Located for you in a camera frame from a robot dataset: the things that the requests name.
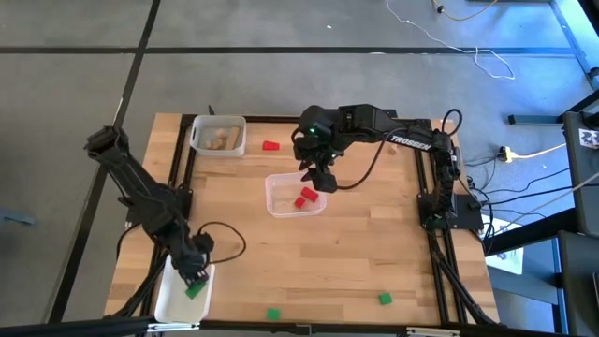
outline white cable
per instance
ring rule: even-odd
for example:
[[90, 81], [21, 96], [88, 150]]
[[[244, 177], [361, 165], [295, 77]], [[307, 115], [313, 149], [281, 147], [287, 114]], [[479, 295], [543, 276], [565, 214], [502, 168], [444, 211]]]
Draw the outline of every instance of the white cable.
[[541, 152], [537, 152], [536, 154], [516, 154], [516, 153], [514, 153], [514, 155], [512, 155], [512, 158], [529, 159], [529, 158], [533, 158], [533, 157], [536, 157], [536, 156], [541, 155], [541, 154], [550, 153], [551, 151], [557, 150], [557, 149], [559, 149], [559, 148], [561, 148], [563, 146], [565, 146], [565, 143], [564, 144], [560, 144], [558, 146], [554, 146], [554, 147], [552, 147], [550, 149], [546, 149], [546, 150], [541, 151]]
[[[393, 9], [391, 9], [391, 6], [389, 5], [389, 0], [385, 0], [385, 2], [387, 3], [387, 9], [388, 9], [388, 11], [390, 11], [390, 12], [391, 12], [391, 14], [393, 14], [393, 16], [395, 16], [395, 18], [396, 18], [396, 19], [397, 19], [399, 22], [402, 22], [402, 23], [407, 23], [407, 24], [412, 24], [414, 27], [416, 27], [416, 28], [418, 28], [419, 30], [421, 30], [422, 32], [424, 32], [424, 34], [426, 34], [426, 35], [427, 35], [427, 37], [429, 37], [431, 40], [433, 40], [433, 41], [436, 41], [436, 42], [439, 42], [439, 43], [441, 43], [442, 45], [444, 45], [444, 46], [446, 46], [446, 47], [448, 47], [449, 49], [452, 49], [452, 50], [454, 50], [454, 51], [459, 51], [459, 52], [463, 52], [463, 53], [473, 53], [473, 52], [474, 52], [474, 53], [475, 53], [475, 64], [476, 64], [476, 65], [477, 65], [479, 68], [481, 68], [482, 70], [484, 70], [484, 71], [485, 71], [485, 72], [486, 72], [486, 73], [487, 73], [489, 76], [491, 76], [492, 78], [494, 78], [494, 79], [508, 79], [508, 80], [515, 80], [515, 79], [516, 79], [516, 76], [514, 75], [514, 72], [512, 71], [512, 67], [511, 67], [511, 66], [509, 66], [509, 64], [507, 63], [507, 61], [505, 61], [505, 60], [504, 60], [504, 59], [503, 59], [501, 56], [499, 56], [498, 54], [496, 54], [496, 53], [495, 53], [495, 51], [492, 51], [492, 50], [480, 50], [478, 47], [475, 47], [475, 50], [474, 50], [474, 51], [465, 51], [465, 50], [462, 50], [462, 49], [460, 49], [460, 48], [457, 48], [457, 47], [449, 46], [449, 45], [448, 45], [448, 44], [446, 44], [444, 41], [442, 41], [442, 40], [440, 40], [440, 39], [438, 39], [438, 38], [432, 37], [432, 36], [431, 36], [431, 34], [429, 34], [429, 32], [427, 32], [427, 30], [426, 30], [426, 29], [424, 29], [424, 28], [420, 27], [419, 25], [417, 25], [417, 24], [415, 24], [415, 23], [413, 23], [413, 22], [411, 22], [411, 21], [409, 21], [409, 20], [402, 20], [402, 19], [401, 19], [401, 18], [400, 18], [400, 17], [399, 17], [399, 16], [398, 16], [398, 15], [397, 15], [397, 14], [396, 14], [394, 11], [393, 11]], [[497, 57], [497, 59], [498, 59], [498, 60], [500, 60], [501, 62], [503, 62], [503, 63], [504, 63], [504, 65], [505, 65], [505, 66], [507, 66], [507, 70], [509, 70], [509, 73], [510, 73], [510, 75], [509, 75], [509, 76], [505, 76], [505, 75], [493, 75], [493, 74], [492, 74], [492, 73], [491, 73], [491, 72], [490, 72], [488, 69], [486, 69], [485, 67], [481, 66], [481, 65], [478, 63], [478, 53], [479, 53], [479, 52], [490, 52], [491, 54], [493, 54], [493, 56]]]
[[519, 219], [523, 218], [524, 216], [526, 216], [526, 215], [529, 215], [529, 214], [531, 214], [531, 213], [533, 213], [533, 212], [536, 212], [537, 210], [540, 210], [540, 209], [542, 209], [543, 207], [545, 207], [545, 206], [547, 206], [547, 205], [549, 205], [549, 204], [551, 204], [551, 203], [553, 203], [553, 202], [555, 202], [555, 201], [557, 201], [557, 200], [559, 200], [559, 199], [561, 199], [561, 198], [563, 198], [563, 197], [565, 197], [565, 196], [569, 195], [570, 193], [573, 193], [574, 191], [578, 190], [580, 187], [582, 187], [582, 186], [586, 185], [587, 183], [590, 183], [590, 182], [592, 182], [592, 181], [593, 181], [595, 178], [597, 178], [597, 177], [599, 177], [599, 172], [597, 172], [597, 173], [593, 174], [593, 175], [592, 175], [592, 176], [591, 176], [589, 179], [587, 179], [586, 181], [584, 181], [584, 182], [582, 182], [582, 183], [579, 183], [577, 186], [575, 186], [575, 187], [571, 188], [570, 190], [568, 190], [567, 192], [563, 193], [562, 195], [560, 195], [560, 196], [558, 196], [558, 197], [556, 197], [556, 198], [554, 198], [554, 199], [552, 199], [552, 200], [550, 200], [550, 201], [548, 201], [548, 202], [544, 203], [543, 205], [541, 205], [541, 206], [539, 206], [539, 207], [535, 207], [534, 209], [532, 209], [532, 210], [530, 210], [530, 211], [526, 212], [525, 214], [523, 214], [523, 215], [519, 216], [519, 217], [518, 217], [516, 220], [514, 220], [514, 221], [512, 221], [511, 223], [507, 224], [507, 226], [505, 226], [505, 227], [504, 227], [504, 229], [505, 229], [505, 228], [508, 228], [508, 227], [510, 227], [510, 226], [512, 226], [512, 224], [515, 224], [515, 223], [517, 223], [517, 221], [518, 221]]

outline translucent plastic bin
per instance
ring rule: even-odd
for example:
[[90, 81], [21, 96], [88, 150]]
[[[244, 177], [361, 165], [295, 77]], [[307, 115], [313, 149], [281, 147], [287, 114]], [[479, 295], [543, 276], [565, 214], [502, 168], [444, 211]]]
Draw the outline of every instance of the translucent plastic bin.
[[266, 178], [266, 209], [276, 218], [319, 215], [327, 207], [327, 195], [318, 193], [316, 202], [306, 198], [301, 209], [295, 205], [301, 196], [301, 189], [309, 187], [314, 191], [312, 182], [303, 182], [305, 172], [289, 174], [272, 174]]
[[[228, 137], [231, 127], [239, 127], [241, 132], [232, 150], [211, 150], [206, 147], [207, 141], [216, 139], [218, 129], [223, 129]], [[198, 154], [208, 156], [242, 156], [245, 153], [245, 118], [241, 116], [211, 116], [202, 115], [196, 117], [192, 124], [189, 145]]]

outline white label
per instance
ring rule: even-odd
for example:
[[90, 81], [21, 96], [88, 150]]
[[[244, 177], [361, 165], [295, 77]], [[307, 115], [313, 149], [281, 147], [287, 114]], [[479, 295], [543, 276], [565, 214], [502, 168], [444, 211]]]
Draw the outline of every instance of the white label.
[[599, 132], [587, 129], [578, 130], [578, 140], [580, 145], [592, 149], [599, 149]]

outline white plastic container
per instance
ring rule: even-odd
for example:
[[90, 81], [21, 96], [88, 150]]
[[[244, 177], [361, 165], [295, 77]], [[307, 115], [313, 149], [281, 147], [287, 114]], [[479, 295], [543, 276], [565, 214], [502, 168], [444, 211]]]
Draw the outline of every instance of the white plastic container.
[[214, 265], [211, 264], [206, 272], [210, 275], [208, 284], [193, 299], [190, 299], [185, 295], [187, 285], [179, 273], [172, 268], [168, 256], [153, 313], [156, 320], [161, 323], [198, 324], [206, 318], [216, 276]]
[[[216, 131], [225, 129], [226, 132], [231, 127], [240, 127], [241, 132], [237, 137], [237, 143], [233, 150], [210, 150], [206, 147], [207, 141], [216, 139]], [[200, 155], [208, 156], [242, 156], [245, 153], [245, 118], [241, 116], [198, 116], [194, 120], [191, 128], [191, 137], [189, 145], [196, 149]]]
[[301, 209], [295, 205], [301, 196], [301, 190], [308, 187], [314, 191], [311, 181], [303, 182], [301, 177], [306, 173], [272, 174], [266, 178], [266, 209], [276, 218], [319, 215], [327, 207], [327, 196], [318, 193], [316, 202], [306, 199]]

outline clear plastic container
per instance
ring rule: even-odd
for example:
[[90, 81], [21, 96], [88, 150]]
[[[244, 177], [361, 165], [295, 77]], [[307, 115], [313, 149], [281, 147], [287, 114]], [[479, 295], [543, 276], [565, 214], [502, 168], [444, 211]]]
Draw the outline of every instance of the clear plastic container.
[[316, 202], [306, 199], [301, 209], [295, 205], [301, 196], [301, 190], [309, 187], [314, 191], [312, 182], [303, 182], [301, 177], [305, 172], [289, 174], [272, 174], [266, 178], [266, 209], [276, 218], [291, 218], [297, 216], [319, 215], [327, 207], [327, 196], [318, 193]]

